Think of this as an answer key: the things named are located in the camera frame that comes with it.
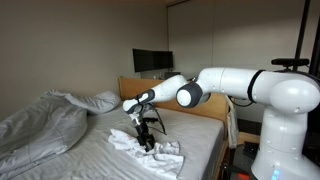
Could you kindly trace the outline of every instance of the wall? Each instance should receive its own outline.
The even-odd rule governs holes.
[[[0,24],[0,120],[50,89],[118,93],[132,48],[168,49],[160,0],[0,0]]]
[[[170,7],[169,49],[177,71],[190,77],[205,67],[283,69],[271,60],[294,57],[303,7],[304,0],[192,0]],[[312,0],[301,57],[311,58],[319,12],[320,2]],[[238,118],[261,122],[263,109],[238,107]]]

